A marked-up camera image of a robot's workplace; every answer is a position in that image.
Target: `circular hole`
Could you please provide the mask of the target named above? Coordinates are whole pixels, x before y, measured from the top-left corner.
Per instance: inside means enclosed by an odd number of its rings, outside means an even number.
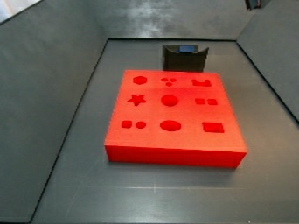
[[[144,122],[137,122],[135,124],[135,126],[139,128],[139,129],[143,129],[145,127],[145,123]]]
[[[160,123],[160,127],[167,131],[176,131],[181,128],[181,124],[176,121],[168,120]]]
[[[121,122],[121,128],[129,129],[132,127],[132,121],[123,121]]]
[[[177,104],[179,99],[173,95],[164,95],[161,98],[161,103],[164,106],[172,107]]]

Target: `red block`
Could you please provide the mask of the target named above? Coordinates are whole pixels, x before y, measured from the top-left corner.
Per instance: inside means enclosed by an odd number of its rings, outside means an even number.
[[[247,146],[220,77],[125,71],[104,145],[115,162],[237,167]]]

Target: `red foam block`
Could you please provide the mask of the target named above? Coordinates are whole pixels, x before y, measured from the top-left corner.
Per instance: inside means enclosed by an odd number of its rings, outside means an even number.
[[[104,145],[115,162],[237,167],[247,146],[220,77],[125,71]]]

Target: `shape cutout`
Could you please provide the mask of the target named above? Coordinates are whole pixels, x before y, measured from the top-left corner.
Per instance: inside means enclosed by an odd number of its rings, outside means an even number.
[[[181,124],[176,121],[168,120],[160,123],[160,127],[167,131],[176,131],[181,128]]]
[[[209,80],[205,80],[205,81],[191,80],[191,84],[195,87],[211,87],[211,81]]]
[[[196,104],[199,104],[199,105],[205,104],[205,101],[204,101],[204,99],[201,99],[201,98],[195,98],[195,102],[196,102]]]
[[[143,85],[143,84],[147,83],[147,78],[145,78],[144,76],[136,76],[136,77],[133,78],[133,83],[135,83],[136,85]]]
[[[179,99],[173,95],[168,94],[168,95],[164,95],[161,98],[161,103],[164,106],[172,107],[177,104],[177,102],[179,102]]]
[[[129,129],[132,127],[132,121],[123,121],[121,122],[121,128]]]
[[[135,126],[139,128],[139,129],[143,129],[145,127],[145,122],[137,122],[135,124]]]
[[[205,132],[224,133],[223,125],[220,122],[203,122],[201,126]]]
[[[137,106],[140,103],[145,103],[145,99],[144,99],[144,95],[136,95],[132,94],[132,98],[128,100],[128,102],[132,102],[135,104],[135,106]]]
[[[219,103],[217,103],[216,99],[208,99],[208,104],[217,105]]]

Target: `gray floor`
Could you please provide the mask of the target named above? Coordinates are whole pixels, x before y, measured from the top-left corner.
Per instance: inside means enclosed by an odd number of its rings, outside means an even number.
[[[247,142],[236,170],[121,164],[103,141],[127,69],[161,69],[163,44],[209,47]],[[298,222],[299,129],[236,43],[108,41],[33,222]]]

